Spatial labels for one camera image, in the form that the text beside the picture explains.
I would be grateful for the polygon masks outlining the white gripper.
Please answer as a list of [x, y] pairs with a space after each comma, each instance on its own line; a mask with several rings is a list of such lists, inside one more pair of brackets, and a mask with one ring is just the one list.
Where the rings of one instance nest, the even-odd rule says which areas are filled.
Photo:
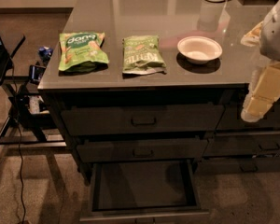
[[280, 0], [261, 21], [246, 33], [241, 44], [254, 47], [259, 44], [260, 53], [272, 60], [265, 67], [253, 71], [248, 94], [243, 103], [241, 118], [257, 122], [280, 98]]

